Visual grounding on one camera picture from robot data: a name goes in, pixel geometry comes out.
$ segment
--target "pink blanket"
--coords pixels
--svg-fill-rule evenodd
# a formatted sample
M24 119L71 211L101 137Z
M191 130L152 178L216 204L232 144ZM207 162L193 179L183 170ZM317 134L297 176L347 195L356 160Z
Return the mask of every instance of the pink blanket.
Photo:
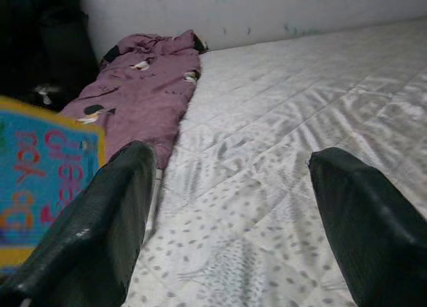
M96 82L61 112L105 129L107 159L133 140L152 145L164 169L179 132L179 121L200 75L193 31L176 38L131 35L103 62Z

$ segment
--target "white wall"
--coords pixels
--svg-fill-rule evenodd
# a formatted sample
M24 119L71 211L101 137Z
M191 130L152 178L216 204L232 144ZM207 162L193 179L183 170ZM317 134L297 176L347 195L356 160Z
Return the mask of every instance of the white wall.
M131 33L194 29L211 49L427 15L427 0L83 0L98 57Z

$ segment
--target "book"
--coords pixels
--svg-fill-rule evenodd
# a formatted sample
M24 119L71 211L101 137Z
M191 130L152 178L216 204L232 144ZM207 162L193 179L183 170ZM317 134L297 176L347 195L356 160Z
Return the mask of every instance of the book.
M0 278L87 187L104 149L100 127L0 97Z

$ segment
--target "yellow book border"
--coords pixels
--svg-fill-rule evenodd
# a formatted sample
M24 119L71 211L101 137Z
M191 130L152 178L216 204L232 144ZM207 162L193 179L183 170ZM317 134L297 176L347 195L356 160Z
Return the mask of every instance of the yellow book border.
M62 125L63 127L79 130L87 133L96 133L98 135L98 163L99 167L105 164L105 134L102 128L96 125L83 125L76 123L75 120L59 115L52 111L35 107L33 105L27 105L20 101L10 99L8 97L0 96L0 110L13 111L29 117L36 117L51 123ZM34 247L12 247L12 248L0 248L0 267L14 267L22 264L31 255Z

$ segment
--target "white mattress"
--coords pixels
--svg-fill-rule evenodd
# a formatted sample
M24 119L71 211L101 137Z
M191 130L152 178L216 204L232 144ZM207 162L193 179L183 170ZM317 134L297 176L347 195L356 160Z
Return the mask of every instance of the white mattress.
M306 163L351 151L427 216L427 20L201 60L124 306L355 306Z

